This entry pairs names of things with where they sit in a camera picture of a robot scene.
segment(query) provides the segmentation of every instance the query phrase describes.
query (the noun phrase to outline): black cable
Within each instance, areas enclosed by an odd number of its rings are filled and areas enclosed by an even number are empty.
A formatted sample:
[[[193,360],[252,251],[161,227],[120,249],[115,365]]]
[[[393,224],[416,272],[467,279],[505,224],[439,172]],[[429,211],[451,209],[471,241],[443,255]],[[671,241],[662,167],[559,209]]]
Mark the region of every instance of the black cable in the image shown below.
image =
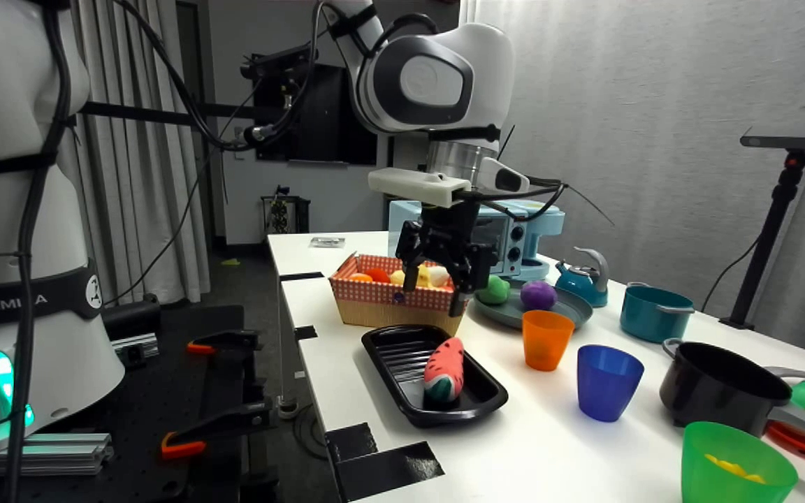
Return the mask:
[[[706,297],[706,301],[703,301],[703,311],[707,311],[707,301],[711,301],[714,291],[720,287],[720,281],[721,281],[742,259],[748,259],[748,255],[755,251],[757,242],[762,242],[762,237],[755,237],[755,242],[750,242],[748,251],[738,255],[738,258],[717,277],[717,281],[711,284],[711,291],[707,291],[707,297]]]
[[[252,144],[242,144],[242,142],[224,142],[207,122],[207,118],[201,114],[200,100],[190,94],[190,90],[186,87],[179,69],[171,65],[169,49],[161,38],[161,33],[150,24],[150,19],[129,2],[129,0],[115,0],[124,10],[129,10],[138,24],[143,28],[143,33],[150,35],[150,44],[155,47],[155,54],[161,55],[161,62],[169,68],[169,75],[176,87],[176,94],[183,100],[183,107],[189,109],[193,125],[200,128],[200,133],[217,144],[218,151],[252,151]]]
[[[61,142],[66,119],[71,114],[71,69],[60,28],[60,10],[42,7],[42,24],[50,44],[50,55],[60,75],[60,102],[42,142],[42,154],[55,154]],[[25,408],[32,400],[32,375],[34,375],[34,322],[36,322],[36,297],[34,297],[34,235],[36,218],[46,195],[48,167],[32,172],[29,199],[21,214],[18,232],[18,272],[24,284],[24,311],[18,322],[14,341],[14,393],[11,393],[11,422],[10,422],[10,467],[6,467],[6,499],[18,503],[21,497],[21,467],[24,467],[24,436],[25,436]]]
[[[563,178],[542,178],[542,175],[528,175],[532,178],[532,184],[539,184],[539,188],[559,188],[559,184],[565,184]]]
[[[222,128],[218,133],[228,133],[228,128],[233,125],[233,119],[239,118],[239,111],[242,111],[252,97],[254,97],[254,94],[247,94],[247,97],[235,107],[235,111],[229,114],[229,119],[224,122],[224,128]],[[166,251],[176,242],[176,237],[179,237],[179,232],[183,232],[183,227],[186,227],[186,221],[189,221],[189,214],[190,214],[190,206],[193,206],[193,199],[197,199],[197,192],[200,192],[200,184],[201,184],[205,172],[211,172],[211,160],[207,160],[205,167],[197,172],[197,182],[193,182],[190,189],[189,189],[189,200],[186,200],[186,206],[183,206],[183,211],[179,211],[179,224],[175,227],[171,241],[155,255],[155,259],[143,267],[143,273],[140,273],[129,287],[124,287],[124,291],[115,293],[112,298],[101,301],[103,308],[119,304],[124,297],[129,297],[136,287],[140,287],[140,284],[145,281],[145,277],[155,272],[155,266],[166,258]]]
[[[327,28],[320,31],[320,19],[323,19],[326,5],[327,5],[326,0],[320,0],[320,2],[314,5],[312,38],[302,44],[302,47],[309,47],[309,69],[305,69],[302,87],[298,90],[298,94],[293,94],[291,107],[285,109],[285,114],[282,114],[281,119],[275,119],[275,122],[266,125],[266,128],[273,128],[273,130],[266,130],[268,137],[252,137],[252,133],[247,133],[247,139],[250,139],[252,147],[263,147],[263,144],[273,144],[273,142],[282,139],[289,122],[298,118],[299,102],[302,102],[305,93],[312,90],[312,80],[314,80],[314,72],[317,72],[317,62],[320,62],[317,41],[327,33]]]
[[[375,44],[373,44],[373,49],[366,54],[366,59],[373,59],[373,55],[382,49],[382,44],[390,41],[390,38],[393,38],[398,31],[404,31],[405,24],[423,24],[423,28],[429,28],[432,33],[436,33],[436,24],[433,24],[433,19],[432,19],[429,13],[419,13],[419,10],[404,13],[404,17],[394,19],[393,28],[386,28],[386,31],[375,38]]]
[[[512,137],[516,137],[516,125],[510,128],[510,133],[506,133],[505,144],[499,147],[495,160],[505,160],[505,154],[506,154]]]
[[[491,204],[491,200],[506,200],[506,199],[534,199],[534,195],[546,195],[546,192],[559,192],[559,189],[542,188],[542,189],[528,189],[528,192],[457,192],[457,199]]]
[[[326,439],[326,429],[320,427],[320,417],[312,418],[312,436],[326,450],[331,442]]]
[[[338,5],[326,2],[326,7],[331,7],[338,19],[347,19],[347,13],[344,13]],[[347,33],[347,35],[352,38],[352,44],[355,44],[358,54],[370,54],[366,41],[358,35],[358,31],[352,31],[352,33]]]
[[[119,297],[106,298],[103,308],[119,304],[124,297],[129,297],[136,287],[140,287],[145,281],[145,277],[155,272],[155,266],[169,255],[169,249],[176,242],[176,237],[179,237],[179,232],[183,232],[183,227],[186,227],[186,221],[190,214],[190,206],[197,200],[197,192],[201,188],[205,172],[211,172],[211,163],[205,163],[205,167],[200,170],[197,182],[190,184],[186,209],[179,214],[179,224],[175,227],[171,241],[155,255],[155,259],[143,267],[143,273],[129,287],[124,287]]]
[[[567,184],[567,189],[574,189],[584,204],[590,204],[614,230],[619,230],[619,224],[584,192],[579,192],[574,184]]]
[[[492,209],[510,214],[512,221],[537,221],[539,214],[549,211],[552,204],[559,200],[559,195],[563,195],[565,189],[567,189],[567,184],[565,184],[563,189],[552,192],[552,195],[546,199],[546,204],[542,204],[537,211],[532,211],[532,214],[516,214],[510,206],[495,204],[495,200],[488,200],[484,206],[492,206]]]
[[[293,417],[293,424],[291,424],[291,429],[293,429],[293,442],[298,442],[298,446],[305,453],[305,456],[312,456],[312,459],[317,459],[317,462],[327,462],[327,456],[326,453],[320,453],[317,446],[312,446],[309,442],[305,442],[305,432],[299,429],[299,424],[305,424],[305,427],[312,427],[309,422],[309,413],[314,413],[317,408],[314,406],[305,406],[298,417]]]

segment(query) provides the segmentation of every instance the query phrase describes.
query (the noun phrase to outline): wicker basket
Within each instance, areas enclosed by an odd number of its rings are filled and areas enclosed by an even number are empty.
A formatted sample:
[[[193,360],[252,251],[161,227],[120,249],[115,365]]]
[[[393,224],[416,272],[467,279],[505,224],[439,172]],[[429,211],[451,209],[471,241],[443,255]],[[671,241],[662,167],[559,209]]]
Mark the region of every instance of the wicker basket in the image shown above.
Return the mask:
[[[375,258],[375,255],[352,255],[344,266],[331,277],[331,287],[338,301],[338,312],[344,325],[355,327],[386,327],[386,325],[433,325],[446,332],[457,332],[461,316],[447,316],[453,291],[404,291],[393,281],[362,281],[351,279],[352,273],[384,272],[393,273],[404,267],[404,259]]]

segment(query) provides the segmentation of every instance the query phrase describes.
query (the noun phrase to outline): white table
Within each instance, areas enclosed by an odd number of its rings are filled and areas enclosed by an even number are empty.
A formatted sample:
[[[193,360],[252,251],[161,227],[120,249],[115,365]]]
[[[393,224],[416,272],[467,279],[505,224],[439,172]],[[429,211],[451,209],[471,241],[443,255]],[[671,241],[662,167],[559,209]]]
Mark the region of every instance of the white table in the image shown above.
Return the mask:
[[[552,375],[524,362],[518,332],[499,332],[467,316],[458,337],[510,388],[510,402],[472,427],[419,429],[398,411],[363,353],[366,327],[347,327],[338,318],[327,284],[352,251],[390,255],[386,232],[344,235],[341,249],[312,249],[312,237],[273,235],[268,245],[281,273],[326,273],[326,279],[282,281],[291,325],[312,325],[320,332],[299,346],[326,429],[370,422],[382,450],[429,442],[446,467],[443,477],[370,499],[681,499],[683,432],[668,422],[657,396],[671,357],[657,343],[622,332],[623,284],[611,284],[611,304],[574,336]],[[764,365],[805,369],[805,348],[734,330],[706,312],[690,316],[686,337],[737,348]],[[616,424],[593,422],[577,408],[577,348],[584,343],[611,343],[647,362],[647,376]],[[787,456],[804,477],[790,499],[805,499],[805,459]]]

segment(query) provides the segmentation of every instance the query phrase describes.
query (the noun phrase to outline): green light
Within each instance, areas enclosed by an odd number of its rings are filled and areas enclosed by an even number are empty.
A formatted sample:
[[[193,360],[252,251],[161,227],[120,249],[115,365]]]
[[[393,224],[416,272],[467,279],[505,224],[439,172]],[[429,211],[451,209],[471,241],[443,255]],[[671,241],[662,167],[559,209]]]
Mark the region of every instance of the green light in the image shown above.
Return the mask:
[[[11,357],[6,353],[0,353],[0,393],[10,402],[10,408],[11,408],[11,400],[14,400],[14,365],[11,365]],[[34,424],[34,408],[32,406],[29,406],[24,422]]]

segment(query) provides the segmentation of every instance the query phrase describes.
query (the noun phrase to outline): floor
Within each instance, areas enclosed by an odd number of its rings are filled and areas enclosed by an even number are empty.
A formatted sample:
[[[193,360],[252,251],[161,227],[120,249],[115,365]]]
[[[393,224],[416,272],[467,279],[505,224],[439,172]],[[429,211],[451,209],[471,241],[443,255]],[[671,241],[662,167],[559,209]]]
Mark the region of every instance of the floor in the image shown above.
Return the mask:
[[[205,304],[243,304],[247,330],[260,330],[259,375],[266,382],[266,396],[277,396],[281,382],[281,332],[277,332],[277,293],[275,267],[268,251],[243,258],[217,258],[212,259],[212,293]],[[252,453],[266,459],[277,470],[277,499],[281,503],[337,503],[334,473],[326,462],[326,432],[314,413],[314,390],[305,376],[298,379],[299,413],[293,418],[281,418],[275,413],[273,424],[260,439],[266,453]]]

